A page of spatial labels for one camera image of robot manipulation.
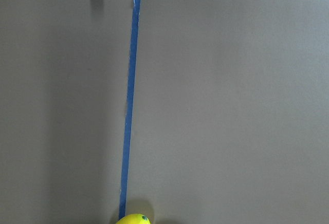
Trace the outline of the whole yellow lemon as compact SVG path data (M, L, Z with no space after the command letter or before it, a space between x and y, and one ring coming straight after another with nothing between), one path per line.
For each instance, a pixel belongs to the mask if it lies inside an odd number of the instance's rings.
M143 214L129 214L119 219L116 224L151 224L151 222Z

